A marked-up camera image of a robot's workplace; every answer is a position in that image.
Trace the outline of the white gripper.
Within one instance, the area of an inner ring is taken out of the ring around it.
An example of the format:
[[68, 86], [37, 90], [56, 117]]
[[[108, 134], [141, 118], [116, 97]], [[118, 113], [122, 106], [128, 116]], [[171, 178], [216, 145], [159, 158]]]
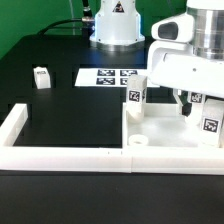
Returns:
[[165, 41], [153, 42], [148, 51], [150, 81], [174, 89], [183, 116], [189, 116], [192, 108], [187, 91], [224, 98], [224, 61], [198, 57], [192, 51], [189, 44]]

